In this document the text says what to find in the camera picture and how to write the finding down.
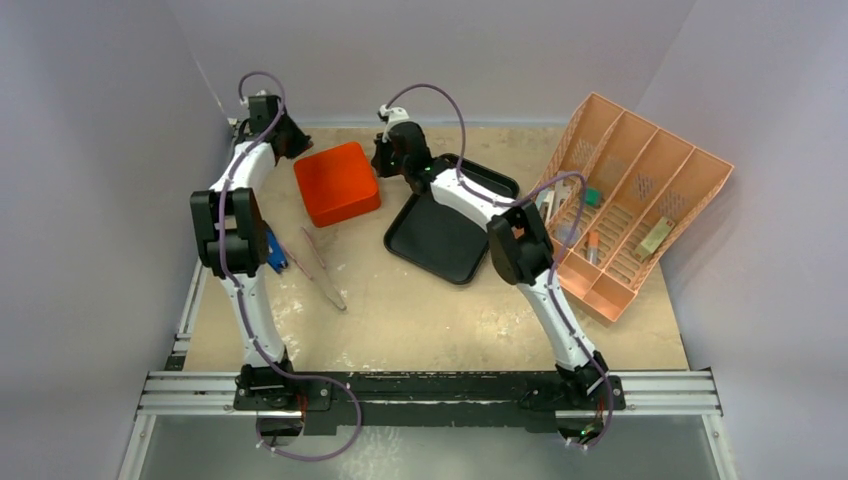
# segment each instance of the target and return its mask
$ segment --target black baking tray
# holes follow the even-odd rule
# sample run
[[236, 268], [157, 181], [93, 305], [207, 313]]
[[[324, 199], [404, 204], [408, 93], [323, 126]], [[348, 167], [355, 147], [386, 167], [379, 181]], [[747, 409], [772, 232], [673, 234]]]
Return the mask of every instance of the black baking tray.
[[[453, 154], [441, 158], [453, 165], [458, 160]], [[498, 195], [518, 196], [518, 183], [494, 170], [466, 158], [462, 171], [469, 180]], [[474, 278], [489, 250], [485, 231], [456, 210], [436, 203], [429, 193], [409, 197], [383, 236], [383, 243], [395, 255], [455, 285]]]

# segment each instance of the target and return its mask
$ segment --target white wall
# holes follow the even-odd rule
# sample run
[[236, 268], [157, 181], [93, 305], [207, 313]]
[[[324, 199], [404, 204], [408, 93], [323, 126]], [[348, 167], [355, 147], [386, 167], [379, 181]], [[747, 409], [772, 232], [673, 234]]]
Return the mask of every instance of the white wall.
[[[231, 116], [234, 85], [278, 73], [301, 123], [376, 121], [432, 82], [483, 122], [564, 124], [592, 90], [635, 107], [694, 0], [169, 0]], [[418, 119], [454, 121], [435, 93]]]
[[845, 478], [848, 4], [699, 1], [638, 111], [737, 166], [663, 261], [746, 478]]
[[224, 117], [164, 0], [0, 4], [3, 478], [114, 478]]

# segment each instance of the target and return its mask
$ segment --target blue object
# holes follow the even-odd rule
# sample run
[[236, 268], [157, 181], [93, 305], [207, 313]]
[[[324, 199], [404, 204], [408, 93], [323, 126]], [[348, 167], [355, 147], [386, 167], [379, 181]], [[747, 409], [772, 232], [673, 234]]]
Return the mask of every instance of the blue object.
[[271, 231], [271, 227], [265, 227], [265, 232], [268, 236], [268, 247], [271, 249], [271, 253], [268, 255], [268, 265], [274, 269], [277, 273], [282, 273], [284, 268], [289, 266], [289, 261], [286, 259], [286, 254], [283, 253], [283, 247], [280, 246], [280, 243], [277, 241], [277, 237], [274, 236], [274, 232]]

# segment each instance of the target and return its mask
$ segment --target peach plastic basket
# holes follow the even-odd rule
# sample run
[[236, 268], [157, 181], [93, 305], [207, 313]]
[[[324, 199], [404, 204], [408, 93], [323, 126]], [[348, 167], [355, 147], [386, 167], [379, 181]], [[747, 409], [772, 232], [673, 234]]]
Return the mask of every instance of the peach plastic basket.
[[[619, 319], [663, 253], [716, 196], [733, 165], [592, 93], [571, 117], [537, 185], [570, 170], [586, 176], [603, 203], [585, 207], [581, 238], [557, 273], [570, 299], [607, 323]], [[578, 192], [572, 188], [546, 225], [552, 235], [574, 221]], [[637, 261], [633, 250], [663, 216], [676, 226], [651, 257]], [[600, 236], [597, 266], [586, 260], [592, 230]]]

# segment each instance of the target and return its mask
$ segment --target beige table surface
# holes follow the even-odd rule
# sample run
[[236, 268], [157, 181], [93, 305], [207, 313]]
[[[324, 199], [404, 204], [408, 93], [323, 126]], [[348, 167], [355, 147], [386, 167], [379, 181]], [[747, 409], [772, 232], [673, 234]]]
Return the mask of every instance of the beige table surface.
[[[377, 129], [307, 129], [312, 153], [357, 141], [370, 159]], [[459, 152], [456, 128], [425, 128], [433, 154]], [[468, 158], [532, 188], [561, 128], [471, 128]], [[274, 323], [297, 370], [548, 370], [550, 344], [518, 289], [484, 260], [467, 286], [454, 286], [389, 253], [383, 234], [410, 195], [400, 177], [381, 179], [382, 206], [316, 229], [301, 202], [292, 163], [282, 160], [259, 192], [280, 241], [320, 273], [300, 226], [307, 226], [345, 296], [339, 312], [296, 268], [266, 270]], [[677, 322], [659, 268], [619, 321], [605, 327], [575, 308], [610, 368], [687, 369]], [[237, 371], [241, 340], [217, 278], [207, 275], [185, 370]]]

